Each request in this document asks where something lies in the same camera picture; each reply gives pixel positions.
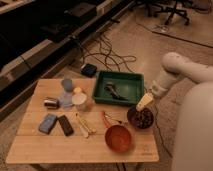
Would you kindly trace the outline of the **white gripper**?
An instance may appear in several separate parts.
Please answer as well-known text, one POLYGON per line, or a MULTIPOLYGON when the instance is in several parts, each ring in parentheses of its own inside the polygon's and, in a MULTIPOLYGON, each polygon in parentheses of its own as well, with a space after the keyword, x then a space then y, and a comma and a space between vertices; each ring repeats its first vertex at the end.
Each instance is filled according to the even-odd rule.
POLYGON ((179 75, 161 69, 158 76, 152 81, 149 90, 136 105, 136 110, 141 111, 147 104, 153 101, 153 96, 161 98, 167 94, 171 87, 179 80, 179 75))

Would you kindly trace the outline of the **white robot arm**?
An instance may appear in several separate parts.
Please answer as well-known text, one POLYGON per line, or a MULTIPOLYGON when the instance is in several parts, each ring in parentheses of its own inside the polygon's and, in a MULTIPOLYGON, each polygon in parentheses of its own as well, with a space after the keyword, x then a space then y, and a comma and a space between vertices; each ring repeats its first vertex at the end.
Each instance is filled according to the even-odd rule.
POLYGON ((162 58, 162 70, 136 109, 157 101, 182 77, 195 83, 180 106, 171 171, 213 171, 213 65, 176 52, 162 58))

